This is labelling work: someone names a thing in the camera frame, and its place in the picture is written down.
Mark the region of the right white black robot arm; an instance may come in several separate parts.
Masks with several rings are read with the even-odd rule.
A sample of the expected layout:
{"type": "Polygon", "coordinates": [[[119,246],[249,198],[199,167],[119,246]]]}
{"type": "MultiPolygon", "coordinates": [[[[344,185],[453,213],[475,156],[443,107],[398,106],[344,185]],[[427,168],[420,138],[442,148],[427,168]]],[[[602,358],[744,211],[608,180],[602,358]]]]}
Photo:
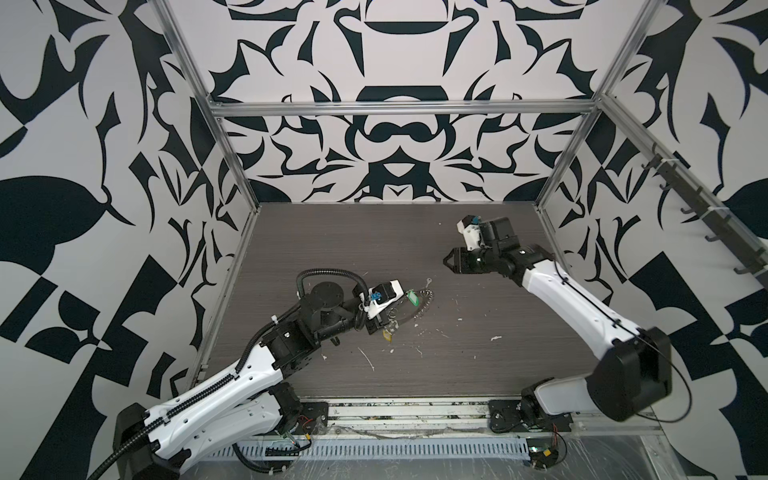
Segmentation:
{"type": "Polygon", "coordinates": [[[457,223],[464,244],[443,260],[455,274],[496,273],[540,299],[587,345],[597,360],[586,375],[541,381],[521,395],[521,421],[540,425],[571,413],[600,413],[625,421],[673,390],[671,341],[609,308],[566,274],[544,247],[523,245],[506,217],[457,223]]]}

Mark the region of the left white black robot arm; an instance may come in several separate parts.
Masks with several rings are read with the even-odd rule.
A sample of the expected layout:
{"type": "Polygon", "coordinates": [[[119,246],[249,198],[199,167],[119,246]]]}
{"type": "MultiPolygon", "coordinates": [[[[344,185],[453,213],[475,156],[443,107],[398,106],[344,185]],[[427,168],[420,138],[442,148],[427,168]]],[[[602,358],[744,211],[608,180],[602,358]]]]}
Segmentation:
{"type": "Polygon", "coordinates": [[[122,479],[178,479],[209,455],[252,436],[289,435],[302,404],[288,378],[321,344],[341,334],[385,325],[386,310],[404,290],[392,280],[359,283],[347,297],[325,281],[301,293],[248,342],[232,365],[196,387],[149,409],[134,403],[118,416],[113,454],[122,479]]]}

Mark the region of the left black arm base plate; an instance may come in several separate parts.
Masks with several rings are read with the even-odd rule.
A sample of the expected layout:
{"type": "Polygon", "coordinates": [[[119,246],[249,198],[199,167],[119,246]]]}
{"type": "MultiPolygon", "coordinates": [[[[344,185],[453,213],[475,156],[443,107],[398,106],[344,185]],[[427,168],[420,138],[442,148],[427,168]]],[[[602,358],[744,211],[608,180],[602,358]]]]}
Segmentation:
{"type": "Polygon", "coordinates": [[[324,401],[302,401],[299,407],[292,408],[288,414],[280,414],[275,426],[259,428],[251,433],[256,435],[282,435],[286,433],[311,434],[327,426],[329,403],[324,401]]]}

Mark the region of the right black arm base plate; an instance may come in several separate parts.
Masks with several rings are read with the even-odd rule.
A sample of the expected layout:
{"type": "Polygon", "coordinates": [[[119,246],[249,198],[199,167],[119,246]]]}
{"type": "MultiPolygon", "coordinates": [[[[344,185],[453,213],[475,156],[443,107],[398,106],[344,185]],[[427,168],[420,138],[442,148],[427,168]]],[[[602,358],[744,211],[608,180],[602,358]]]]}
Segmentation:
{"type": "Polygon", "coordinates": [[[519,400],[490,400],[488,411],[488,427],[497,434],[572,431],[573,420],[570,414],[548,414],[535,400],[528,397],[519,400]]]}

